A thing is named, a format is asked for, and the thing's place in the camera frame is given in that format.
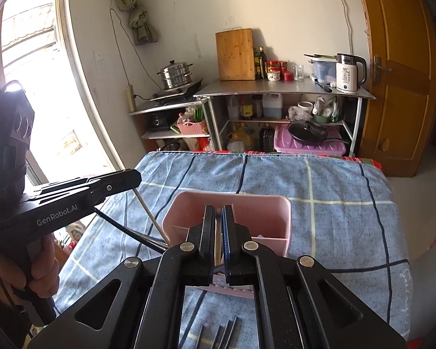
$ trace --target frying pan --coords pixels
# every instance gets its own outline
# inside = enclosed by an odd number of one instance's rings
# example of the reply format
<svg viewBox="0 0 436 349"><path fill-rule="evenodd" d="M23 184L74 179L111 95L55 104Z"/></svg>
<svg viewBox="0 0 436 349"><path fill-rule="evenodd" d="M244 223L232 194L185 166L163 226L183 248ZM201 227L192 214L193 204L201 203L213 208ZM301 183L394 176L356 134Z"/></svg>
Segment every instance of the frying pan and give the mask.
<svg viewBox="0 0 436 349"><path fill-rule="evenodd" d="M323 141L334 142L339 141L345 144L350 144L346 139L328 138L328 131L323 126L315 122L296 120L287 127L289 134L303 145L318 145Z"/></svg>

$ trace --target electric kettle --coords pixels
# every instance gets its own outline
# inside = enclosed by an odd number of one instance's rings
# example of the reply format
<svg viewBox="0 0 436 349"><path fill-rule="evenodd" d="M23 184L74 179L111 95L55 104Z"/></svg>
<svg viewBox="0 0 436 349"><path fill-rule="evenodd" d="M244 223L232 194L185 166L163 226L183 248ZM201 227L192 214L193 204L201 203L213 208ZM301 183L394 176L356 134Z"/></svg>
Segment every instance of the electric kettle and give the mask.
<svg viewBox="0 0 436 349"><path fill-rule="evenodd" d="M336 88L345 93L354 94L358 86L366 81L366 60L354 55L337 54ZM357 63L362 63L364 76L358 81Z"/></svg>

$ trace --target drinking glass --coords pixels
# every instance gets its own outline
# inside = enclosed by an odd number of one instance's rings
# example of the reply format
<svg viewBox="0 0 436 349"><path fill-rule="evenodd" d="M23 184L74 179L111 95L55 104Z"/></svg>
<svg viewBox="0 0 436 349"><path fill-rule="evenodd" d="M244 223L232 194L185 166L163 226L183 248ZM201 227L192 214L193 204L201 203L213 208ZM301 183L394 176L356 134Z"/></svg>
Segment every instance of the drinking glass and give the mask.
<svg viewBox="0 0 436 349"><path fill-rule="evenodd" d="M294 66L294 80L303 81L303 65L295 65Z"/></svg>

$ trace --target pink storage box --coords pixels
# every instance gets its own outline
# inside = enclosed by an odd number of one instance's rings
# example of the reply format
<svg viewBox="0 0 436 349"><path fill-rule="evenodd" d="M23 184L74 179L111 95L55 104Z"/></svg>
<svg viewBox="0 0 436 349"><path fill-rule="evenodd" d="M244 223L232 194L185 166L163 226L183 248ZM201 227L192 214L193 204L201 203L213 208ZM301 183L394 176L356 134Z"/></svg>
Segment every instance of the pink storage box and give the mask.
<svg viewBox="0 0 436 349"><path fill-rule="evenodd" d="M193 123L177 123L181 134L184 135L201 135L208 134L207 123L203 120L202 122Z"/></svg>
<svg viewBox="0 0 436 349"><path fill-rule="evenodd" d="M337 127L327 127L328 138L340 138ZM342 156L345 154L345 144L342 142L321 142L319 145L303 145L295 140L289 131L287 124L276 127L274 147L278 152L286 154L315 154Z"/></svg>
<svg viewBox="0 0 436 349"><path fill-rule="evenodd" d="M171 245L186 240L188 229L202 221L206 205L213 205L217 211L224 205L232 205L234 221L249 228L252 240L280 256L287 255L291 244L292 209L289 200L279 195L181 192L163 219L163 230ZM224 276L218 274L213 276L213 285L201 289L253 298L251 286L231 288Z"/></svg>

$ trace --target wooden cutting board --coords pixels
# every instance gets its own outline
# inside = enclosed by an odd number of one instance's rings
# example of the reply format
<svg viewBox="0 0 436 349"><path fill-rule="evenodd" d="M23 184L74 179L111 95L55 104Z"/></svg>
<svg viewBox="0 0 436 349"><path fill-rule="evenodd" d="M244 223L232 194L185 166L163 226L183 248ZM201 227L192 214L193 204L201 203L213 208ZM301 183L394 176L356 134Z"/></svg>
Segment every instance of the wooden cutting board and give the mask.
<svg viewBox="0 0 436 349"><path fill-rule="evenodd" d="M219 79L255 80L252 29L216 33Z"/></svg>

